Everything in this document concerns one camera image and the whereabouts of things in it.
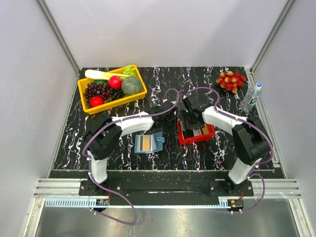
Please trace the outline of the green cantaloupe melon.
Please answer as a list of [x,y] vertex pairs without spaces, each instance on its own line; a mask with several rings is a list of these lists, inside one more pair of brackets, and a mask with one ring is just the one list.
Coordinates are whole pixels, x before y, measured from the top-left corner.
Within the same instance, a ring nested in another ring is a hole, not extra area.
[[121,89],[125,95],[131,96],[142,91],[142,83],[139,78],[128,76],[123,80]]

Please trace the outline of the red plastic bin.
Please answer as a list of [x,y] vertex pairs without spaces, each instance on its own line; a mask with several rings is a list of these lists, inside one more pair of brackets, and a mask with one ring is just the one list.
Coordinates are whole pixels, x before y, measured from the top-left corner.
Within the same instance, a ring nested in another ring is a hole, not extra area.
[[193,130],[186,130],[183,131],[181,127],[181,123],[177,122],[177,129],[178,129],[178,141],[180,145],[192,145],[193,143],[198,142],[208,142],[214,135],[215,129],[214,126],[211,124],[205,124],[208,127],[209,134],[202,135],[202,136],[194,136]]

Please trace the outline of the dark blue grape bunch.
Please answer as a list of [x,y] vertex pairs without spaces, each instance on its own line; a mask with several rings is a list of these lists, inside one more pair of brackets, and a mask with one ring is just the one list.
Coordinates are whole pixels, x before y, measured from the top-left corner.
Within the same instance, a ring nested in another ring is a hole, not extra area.
[[115,101],[115,100],[118,100],[118,99],[121,99],[125,96],[124,92],[119,89],[119,90],[114,90],[114,94],[112,96],[112,100]]

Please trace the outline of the red apple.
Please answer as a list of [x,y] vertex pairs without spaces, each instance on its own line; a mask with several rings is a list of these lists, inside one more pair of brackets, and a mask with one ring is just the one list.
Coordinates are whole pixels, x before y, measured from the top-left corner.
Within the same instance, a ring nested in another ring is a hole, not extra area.
[[112,89],[118,90],[121,89],[123,80],[119,76],[110,77],[108,84]]
[[89,101],[90,107],[98,107],[104,104],[104,99],[101,96],[93,96]]

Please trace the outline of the green lime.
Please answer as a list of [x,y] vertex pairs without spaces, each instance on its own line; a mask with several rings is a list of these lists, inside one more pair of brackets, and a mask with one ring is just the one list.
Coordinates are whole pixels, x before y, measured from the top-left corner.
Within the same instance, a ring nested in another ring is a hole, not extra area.
[[99,84],[99,85],[104,85],[107,83],[107,80],[98,79],[98,80],[94,80],[94,83]]

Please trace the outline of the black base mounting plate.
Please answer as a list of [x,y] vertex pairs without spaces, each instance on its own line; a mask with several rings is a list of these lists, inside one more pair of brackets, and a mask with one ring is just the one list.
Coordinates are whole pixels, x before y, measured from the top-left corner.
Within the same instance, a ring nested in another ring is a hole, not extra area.
[[117,171],[110,170],[101,185],[120,194],[190,193],[212,197],[253,197],[250,181],[235,185],[227,171]]

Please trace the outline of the lychee fruit cluster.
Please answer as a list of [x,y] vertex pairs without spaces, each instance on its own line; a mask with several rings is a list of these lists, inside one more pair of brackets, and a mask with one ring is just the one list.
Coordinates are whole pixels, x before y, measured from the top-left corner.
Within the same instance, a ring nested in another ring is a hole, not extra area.
[[216,83],[222,88],[231,93],[237,93],[244,87],[246,76],[239,72],[221,72],[219,77],[216,79]]

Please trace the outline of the white green leek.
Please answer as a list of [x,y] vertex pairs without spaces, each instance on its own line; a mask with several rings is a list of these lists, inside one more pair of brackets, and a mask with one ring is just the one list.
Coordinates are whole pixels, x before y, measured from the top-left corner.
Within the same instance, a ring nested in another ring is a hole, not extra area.
[[119,68],[114,73],[89,69],[85,71],[84,75],[86,78],[94,79],[94,80],[97,80],[97,79],[109,80],[113,76],[117,76],[121,78],[122,80],[124,80],[125,78],[129,76],[138,77],[136,69],[137,68],[134,67],[133,65],[128,65],[128,66],[125,66],[124,68]]

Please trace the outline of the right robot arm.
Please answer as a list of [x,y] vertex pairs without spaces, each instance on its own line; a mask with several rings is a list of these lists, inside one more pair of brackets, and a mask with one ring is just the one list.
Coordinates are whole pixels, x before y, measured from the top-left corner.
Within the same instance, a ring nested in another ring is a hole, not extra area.
[[218,106],[202,103],[194,96],[182,100],[185,110],[181,120],[187,129],[200,129],[205,124],[213,125],[232,135],[236,162],[229,171],[225,191],[234,196],[242,190],[242,183],[250,177],[255,166],[273,156],[273,146],[258,117],[246,118],[233,115]]

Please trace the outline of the yellow plastic tray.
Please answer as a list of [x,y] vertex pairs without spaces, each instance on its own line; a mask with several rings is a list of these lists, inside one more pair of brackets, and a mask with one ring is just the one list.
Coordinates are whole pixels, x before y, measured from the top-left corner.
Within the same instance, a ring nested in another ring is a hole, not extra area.
[[109,72],[86,70],[78,81],[83,111],[92,115],[145,98],[147,89],[136,65]]

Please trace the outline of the stack of credit cards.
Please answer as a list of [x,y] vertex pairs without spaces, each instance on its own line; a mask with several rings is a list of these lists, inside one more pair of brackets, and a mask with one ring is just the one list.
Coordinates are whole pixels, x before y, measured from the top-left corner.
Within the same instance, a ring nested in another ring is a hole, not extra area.
[[204,128],[194,129],[193,134],[194,134],[194,136],[207,135],[207,134],[209,134],[208,127],[205,126]]

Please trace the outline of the purple grape bunch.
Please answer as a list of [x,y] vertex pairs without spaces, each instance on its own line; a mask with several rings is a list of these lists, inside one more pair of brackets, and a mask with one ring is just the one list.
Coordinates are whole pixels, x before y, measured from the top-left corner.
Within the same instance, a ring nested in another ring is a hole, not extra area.
[[87,85],[87,88],[84,90],[84,97],[86,101],[89,101],[93,96],[101,96],[104,100],[111,98],[114,94],[114,90],[108,85],[95,84],[93,82]]

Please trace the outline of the red apple lower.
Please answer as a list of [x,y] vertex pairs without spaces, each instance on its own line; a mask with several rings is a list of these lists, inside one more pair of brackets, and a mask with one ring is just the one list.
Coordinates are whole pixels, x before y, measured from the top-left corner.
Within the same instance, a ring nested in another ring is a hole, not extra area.
[[89,101],[90,107],[98,107],[104,104],[104,99],[101,96],[93,96]]

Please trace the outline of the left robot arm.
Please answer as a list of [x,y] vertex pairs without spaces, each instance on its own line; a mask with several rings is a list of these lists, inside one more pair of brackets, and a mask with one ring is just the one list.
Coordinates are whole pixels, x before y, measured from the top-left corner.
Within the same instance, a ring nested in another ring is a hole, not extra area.
[[87,128],[82,155],[88,160],[88,176],[92,180],[90,189],[102,195],[107,189],[107,162],[119,139],[125,135],[149,131],[160,127],[167,128],[175,120],[176,103],[166,101],[162,106],[125,117],[99,116]]

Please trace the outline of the blue card holder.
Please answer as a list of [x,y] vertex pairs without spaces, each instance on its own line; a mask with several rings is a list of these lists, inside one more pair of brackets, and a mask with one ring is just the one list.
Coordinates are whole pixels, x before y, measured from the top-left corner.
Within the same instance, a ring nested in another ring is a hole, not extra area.
[[135,139],[134,152],[136,154],[160,152],[165,142],[162,131],[150,135],[136,135]]

